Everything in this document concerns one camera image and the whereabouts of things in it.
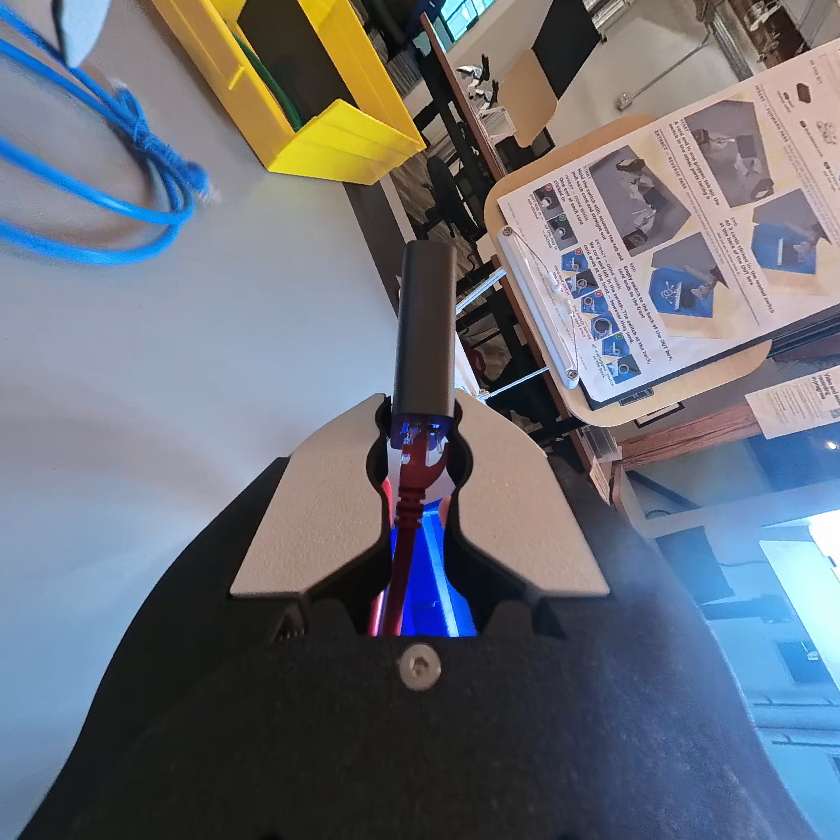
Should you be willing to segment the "printed instruction poster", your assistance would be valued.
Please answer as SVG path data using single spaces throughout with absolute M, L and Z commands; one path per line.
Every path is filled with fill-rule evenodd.
M 618 403 L 838 306 L 834 40 L 501 197 Z

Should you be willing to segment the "white clip bar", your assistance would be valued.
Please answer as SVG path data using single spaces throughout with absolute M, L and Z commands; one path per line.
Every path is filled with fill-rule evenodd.
M 505 225 L 499 245 L 531 313 L 535 329 L 563 387 L 572 391 L 581 383 L 579 352 L 571 298 L 560 280 L 519 232 Z

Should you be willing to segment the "wooden poster board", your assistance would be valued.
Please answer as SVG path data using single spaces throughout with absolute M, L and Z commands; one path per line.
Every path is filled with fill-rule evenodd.
M 655 413 L 672 404 L 685 403 L 690 398 L 732 382 L 741 386 L 745 383 L 747 376 L 759 369 L 767 358 L 771 346 L 771 343 L 766 341 L 736 352 L 723 360 L 684 373 L 662 385 L 653 386 L 652 395 L 626 405 L 613 403 L 600 409 L 591 409 L 580 389 L 569 391 L 564 388 L 560 373 L 553 365 L 550 352 L 539 335 L 529 306 L 512 275 L 509 260 L 502 251 L 502 229 L 506 226 L 506 220 L 498 206 L 498 201 L 501 197 L 533 181 L 546 179 L 553 170 L 562 165 L 597 151 L 633 131 L 642 129 L 653 120 L 652 117 L 643 114 L 626 115 L 572 143 L 555 148 L 537 161 L 503 176 L 491 189 L 485 204 L 486 230 L 497 252 L 498 264 L 506 272 L 500 283 L 518 318 L 524 337 L 538 363 L 538 368 L 548 367 L 548 370 L 542 373 L 542 378 L 549 387 L 559 414 L 564 418 L 576 417 L 586 424 L 599 427 L 617 427 L 631 423 L 643 415 Z

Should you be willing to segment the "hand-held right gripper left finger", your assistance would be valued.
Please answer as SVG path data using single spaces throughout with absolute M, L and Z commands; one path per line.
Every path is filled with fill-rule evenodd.
M 389 507 L 389 460 L 375 393 L 320 427 L 289 457 L 245 558 L 233 597 L 304 595 L 371 550 Z

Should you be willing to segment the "small printed paper sheet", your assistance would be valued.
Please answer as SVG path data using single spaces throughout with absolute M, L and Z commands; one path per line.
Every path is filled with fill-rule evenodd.
M 767 439 L 811 431 L 839 421 L 839 366 L 746 395 Z

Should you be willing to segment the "black network switch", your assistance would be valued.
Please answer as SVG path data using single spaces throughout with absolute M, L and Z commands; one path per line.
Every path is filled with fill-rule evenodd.
M 429 446 L 455 419 L 456 252 L 427 239 L 406 244 L 402 264 L 390 442 L 428 429 Z

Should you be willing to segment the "wooden chair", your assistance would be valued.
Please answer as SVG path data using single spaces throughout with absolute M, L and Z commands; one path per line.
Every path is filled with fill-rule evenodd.
M 558 98 L 533 49 L 525 49 L 500 83 L 499 104 L 507 111 L 514 138 L 528 148 L 546 129 Z

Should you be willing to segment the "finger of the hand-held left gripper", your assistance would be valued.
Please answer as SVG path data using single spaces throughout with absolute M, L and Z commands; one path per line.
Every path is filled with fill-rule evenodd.
M 66 67 L 80 67 L 98 42 L 110 1 L 54 1 L 52 16 Z

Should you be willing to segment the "black flat box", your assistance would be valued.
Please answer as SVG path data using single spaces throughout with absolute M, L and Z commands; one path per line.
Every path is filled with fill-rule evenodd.
M 337 100 L 355 105 L 298 1 L 247 1 L 237 22 L 294 131 Z

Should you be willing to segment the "yellow plastic bin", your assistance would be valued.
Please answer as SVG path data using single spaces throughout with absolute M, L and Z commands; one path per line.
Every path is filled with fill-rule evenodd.
M 153 5 L 268 172 L 372 185 L 424 148 L 354 7 L 345 1 L 299 3 L 355 105 L 337 100 L 294 131 L 238 26 L 245 3 Z

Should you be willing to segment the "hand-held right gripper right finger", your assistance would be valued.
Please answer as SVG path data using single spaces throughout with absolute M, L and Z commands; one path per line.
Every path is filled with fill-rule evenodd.
M 449 504 L 448 535 L 535 595 L 609 595 L 541 447 L 464 391 L 455 391 L 455 405 L 467 466 Z

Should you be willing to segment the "blue plastic bin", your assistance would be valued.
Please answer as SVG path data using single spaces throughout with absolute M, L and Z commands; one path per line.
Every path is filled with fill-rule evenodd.
M 466 599 L 450 583 L 444 565 L 445 529 L 440 501 L 454 491 L 444 472 L 426 490 L 423 517 L 415 532 L 400 635 L 471 637 L 476 635 Z

